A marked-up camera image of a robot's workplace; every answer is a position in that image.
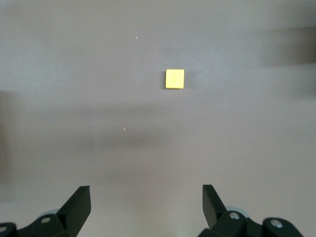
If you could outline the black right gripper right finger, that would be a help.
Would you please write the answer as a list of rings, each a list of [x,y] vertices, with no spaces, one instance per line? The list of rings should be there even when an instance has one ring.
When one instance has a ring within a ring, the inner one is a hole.
[[[208,228],[198,237],[303,237],[285,219],[270,217],[258,224],[239,211],[228,210],[211,184],[202,187],[202,207]]]

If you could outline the brown table cloth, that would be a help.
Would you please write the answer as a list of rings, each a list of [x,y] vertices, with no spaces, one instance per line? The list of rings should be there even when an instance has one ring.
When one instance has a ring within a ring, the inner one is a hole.
[[[196,237],[203,184],[316,237],[316,0],[0,0],[0,222]]]

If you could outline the yellow block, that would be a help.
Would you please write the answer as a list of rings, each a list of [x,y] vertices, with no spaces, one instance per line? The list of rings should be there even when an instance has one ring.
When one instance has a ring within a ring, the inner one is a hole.
[[[183,89],[184,88],[184,69],[167,69],[165,73],[166,89]]]

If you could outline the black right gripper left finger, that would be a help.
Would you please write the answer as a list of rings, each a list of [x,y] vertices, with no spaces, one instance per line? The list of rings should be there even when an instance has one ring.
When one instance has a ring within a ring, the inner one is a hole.
[[[0,223],[0,237],[77,237],[90,213],[90,187],[80,186],[55,214],[21,229],[12,222]]]

